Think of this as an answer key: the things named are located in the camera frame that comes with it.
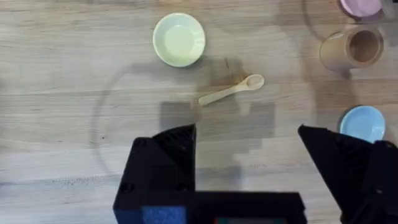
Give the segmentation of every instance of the bowl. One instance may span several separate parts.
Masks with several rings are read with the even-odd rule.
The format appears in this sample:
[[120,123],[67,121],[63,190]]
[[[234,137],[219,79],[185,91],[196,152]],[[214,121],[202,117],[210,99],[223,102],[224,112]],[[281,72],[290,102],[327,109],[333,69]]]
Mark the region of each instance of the bowl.
[[163,17],[153,36],[156,54],[174,67],[186,67],[202,55],[206,37],[200,23],[191,15],[175,12]]
[[349,110],[341,120],[340,133],[371,143],[382,140],[386,121],[382,113],[372,106],[357,106]]

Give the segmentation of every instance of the spoon bowl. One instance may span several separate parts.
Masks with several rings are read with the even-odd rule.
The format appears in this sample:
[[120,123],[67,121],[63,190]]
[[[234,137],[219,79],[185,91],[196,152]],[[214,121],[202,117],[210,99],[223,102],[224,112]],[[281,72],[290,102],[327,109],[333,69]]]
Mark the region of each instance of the spoon bowl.
[[246,77],[243,82],[245,82],[249,90],[258,90],[264,85],[264,77],[259,74],[253,74]]

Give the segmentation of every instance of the spoon handle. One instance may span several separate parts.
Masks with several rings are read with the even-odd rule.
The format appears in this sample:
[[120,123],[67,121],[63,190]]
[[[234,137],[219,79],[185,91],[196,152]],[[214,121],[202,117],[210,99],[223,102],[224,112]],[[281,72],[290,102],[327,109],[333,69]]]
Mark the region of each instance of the spoon handle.
[[209,95],[203,96],[199,98],[199,105],[205,106],[209,103],[212,103],[214,101],[220,100],[226,96],[229,96],[233,93],[237,93],[239,91],[243,91],[242,89],[238,88],[238,86],[232,86],[229,87],[225,90],[217,91],[214,93],[210,93]]

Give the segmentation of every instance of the pink bowl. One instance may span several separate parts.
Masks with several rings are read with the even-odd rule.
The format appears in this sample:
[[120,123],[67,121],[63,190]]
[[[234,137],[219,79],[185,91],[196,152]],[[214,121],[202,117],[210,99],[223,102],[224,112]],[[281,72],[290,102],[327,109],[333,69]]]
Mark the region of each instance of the pink bowl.
[[340,2],[345,11],[356,17],[372,16],[381,9],[380,0],[340,0]]

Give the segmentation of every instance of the table surface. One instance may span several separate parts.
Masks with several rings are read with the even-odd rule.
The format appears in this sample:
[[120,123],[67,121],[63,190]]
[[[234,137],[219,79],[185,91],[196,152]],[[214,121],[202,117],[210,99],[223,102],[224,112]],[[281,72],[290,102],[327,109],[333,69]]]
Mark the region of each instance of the table surface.
[[[398,134],[397,23],[377,22],[372,67],[319,61],[354,20],[331,0],[1,0],[1,223],[116,223],[111,206],[132,140],[197,122],[197,189],[298,191],[310,223],[340,211],[297,135],[336,130],[373,105]],[[202,58],[173,68],[152,31],[171,12],[206,32]],[[205,108],[199,96],[258,73],[266,84]]]

